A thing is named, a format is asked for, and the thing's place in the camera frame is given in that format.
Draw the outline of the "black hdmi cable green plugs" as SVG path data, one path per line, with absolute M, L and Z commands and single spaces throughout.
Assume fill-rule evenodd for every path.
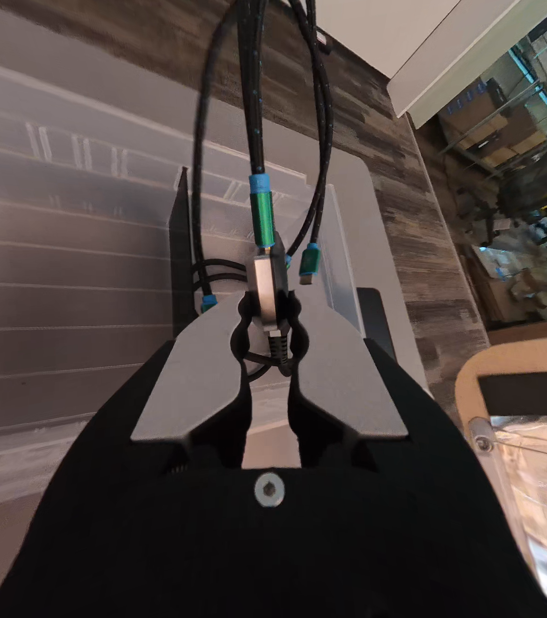
M 249 189 L 254 242 L 260 250 L 269 250 L 275 244 L 272 194 L 269 175 L 265 173 L 262 135 L 261 51 L 266 7 L 267 1 L 233 1 L 230 4 L 212 34 L 200 79 L 192 149 L 191 233 L 195 266 L 203 295 L 200 307 L 202 313 L 217 304 L 206 273 L 202 249 L 200 215 L 203 144 L 214 68 L 225 36 L 234 25 L 238 28 L 241 92 L 251 168 Z
M 319 174 L 311 205 L 298 235 L 286 252 L 286 261 L 289 264 L 306 236 L 310 236 L 306 248 L 302 251 L 299 269 L 300 284 L 308 285 L 312 284 L 320 265 L 318 239 L 324 212 L 327 174 L 333 146 L 334 114 L 330 82 L 317 36 L 316 3 L 315 1 L 306 1 L 306 7 L 303 7 L 300 1 L 290 1 L 289 4 L 311 57 L 319 143 Z

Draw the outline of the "silver hdmi switch box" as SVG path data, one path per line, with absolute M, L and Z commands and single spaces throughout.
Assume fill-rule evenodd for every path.
M 260 248 L 246 266 L 253 321 L 269 338 L 285 336 L 290 329 L 286 251 L 279 232 L 274 240 L 272 247 Z

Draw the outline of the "instruction sign on wooden board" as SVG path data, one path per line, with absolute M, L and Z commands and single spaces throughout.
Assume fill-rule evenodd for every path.
M 547 337 L 495 345 L 460 371 L 463 432 L 547 596 Z

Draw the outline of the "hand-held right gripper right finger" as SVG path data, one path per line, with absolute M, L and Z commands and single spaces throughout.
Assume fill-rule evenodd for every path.
M 365 340 L 356 298 L 351 320 L 308 290 L 288 297 L 293 374 L 288 421 L 297 436 L 326 424 L 349 439 L 406 439 L 408 429 Z

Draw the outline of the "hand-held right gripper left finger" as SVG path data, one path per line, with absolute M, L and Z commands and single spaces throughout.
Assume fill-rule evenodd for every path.
M 252 321 L 247 292 L 234 292 L 201 314 L 173 343 L 131 434 L 136 443 L 183 442 L 217 422 L 244 439 L 252 396 L 244 356 Z

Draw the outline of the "clear plastic bin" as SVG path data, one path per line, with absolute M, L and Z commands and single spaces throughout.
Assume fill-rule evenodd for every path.
M 179 326 L 168 223 L 197 96 L 163 80 L 158 122 L 0 66 L 0 503 L 42 492 Z

